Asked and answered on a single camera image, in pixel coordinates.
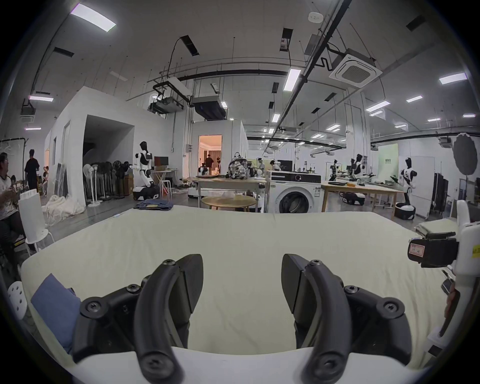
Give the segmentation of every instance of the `washing machine control panel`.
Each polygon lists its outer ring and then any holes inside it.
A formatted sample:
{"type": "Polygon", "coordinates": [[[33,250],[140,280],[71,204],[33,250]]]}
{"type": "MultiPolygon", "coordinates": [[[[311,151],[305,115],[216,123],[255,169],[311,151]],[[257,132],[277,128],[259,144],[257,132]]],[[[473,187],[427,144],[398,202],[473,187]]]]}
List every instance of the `washing machine control panel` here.
{"type": "Polygon", "coordinates": [[[271,171],[270,177],[267,177],[272,181],[296,181],[300,183],[321,183],[322,176],[314,173],[301,173],[301,172],[282,172],[271,171]]]}

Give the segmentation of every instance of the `person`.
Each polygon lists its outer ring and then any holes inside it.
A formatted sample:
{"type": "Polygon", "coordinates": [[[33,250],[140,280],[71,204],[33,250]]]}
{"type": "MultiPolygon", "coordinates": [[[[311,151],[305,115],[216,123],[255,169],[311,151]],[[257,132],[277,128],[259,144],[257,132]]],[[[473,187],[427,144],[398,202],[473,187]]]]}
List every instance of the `person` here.
{"type": "MultiPolygon", "coordinates": [[[[13,274],[17,276],[17,261],[13,250],[12,231],[18,235],[25,236],[24,226],[20,218],[20,212],[14,205],[17,202],[17,194],[12,188],[12,179],[7,176],[8,156],[5,152],[0,154],[0,246],[9,263],[14,267],[13,274]]],[[[29,245],[32,252],[35,252],[33,244],[29,245]]]]}
{"type": "Polygon", "coordinates": [[[30,149],[30,158],[25,165],[25,172],[27,173],[28,188],[30,190],[36,189],[36,172],[40,169],[38,161],[33,157],[34,149],[30,149]]]}
{"type": "Polygon", "coordinates": [[[207,158],[205,160],[205,165],[208,168],[208,174],[212,174],[212,165],[213,165],[213,159],[211,158],[210,154],[207,155],[207,158]]]}

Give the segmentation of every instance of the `white stool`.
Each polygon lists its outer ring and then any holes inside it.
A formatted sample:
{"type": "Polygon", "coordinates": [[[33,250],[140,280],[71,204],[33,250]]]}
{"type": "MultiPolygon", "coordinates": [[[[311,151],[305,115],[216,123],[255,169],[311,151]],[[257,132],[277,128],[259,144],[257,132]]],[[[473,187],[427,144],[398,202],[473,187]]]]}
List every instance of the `white stool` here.
{"type": "Polygon", "coordinates": [[[27,312],[27,299],[21,281],[15,281],[8,287],[8,298],[12,303],[13,311],[19,320],[22,320],[27,312]]]}
{"type": "Polygon", "coordinates": [[[172,184],[170,180],[161,180],[160,181],[160,196],[163,197],[163,192],[168,195],[168,200],[172,200],[172,184]]]}

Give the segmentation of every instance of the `white cloth pile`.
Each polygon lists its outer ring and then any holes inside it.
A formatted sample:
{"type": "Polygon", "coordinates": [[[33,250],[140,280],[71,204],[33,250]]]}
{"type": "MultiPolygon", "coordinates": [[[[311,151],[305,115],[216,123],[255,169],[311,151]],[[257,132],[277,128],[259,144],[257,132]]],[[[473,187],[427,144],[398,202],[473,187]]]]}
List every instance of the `white cloth pile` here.
{"type": "Polygon", "coordinates": [[[65,198],[53,195],[47,204],[42,206],[42,211],[47,214],[46,224],[48,227],[61,222],[69,216],[78,215],[84,210],[85,207],[82,207],[70,196],[65,198]]]}

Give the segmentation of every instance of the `wooden table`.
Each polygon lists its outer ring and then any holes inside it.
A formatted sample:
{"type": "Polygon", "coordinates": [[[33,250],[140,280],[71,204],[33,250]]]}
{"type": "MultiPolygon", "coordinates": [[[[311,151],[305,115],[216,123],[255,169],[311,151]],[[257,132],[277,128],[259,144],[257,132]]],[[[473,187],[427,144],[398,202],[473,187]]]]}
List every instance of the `wooden table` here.
{"type": "Polygon", "coordinates": [[[251,196],[236,195],[235,197],[214,197],[207,196],[202,199],[202,203],[209,205],[210,209],[216,207],[222,208],[243,208],[245,212],[248,211],[248,207],[256,203],[256,199],[251,196]]]}
{"type": "Polygon", "coordinates": [[[322,203],[322,212],[325,212],[327,205],[328,193],[329,192],[359,192],[359,193],[373,193],[373,204],[372,211],[375,209],[375,201],[377,200],[377,195],[393,195],[393,209],[392,209],[392,219],[395,215],[395,204],[396,204],[396,194],[399,193],[398,190],[391,188],[381,187],[379,185],[367,184],[365,186],[355,185],[355,187],[347,187],[346,185],[332,185],[328,184],[327,181],[322,182],[322,189],[324,192],[324,201],[322,203]]]}
{"type": "Polygon", "coordinates": [[[198,191],[198,207],[201,208],[202,202],[202,187],[212,189],[229,189],[234,191],[253,191],[256,193],[255,212],[258,211],[258,195],[260,189],[264,188],[267,180],[264,178],[249,178],[249,179],[227,179],[225,177],[216,178],[201,178],[192,177],[188,181],[196,184],[198,191]]]}

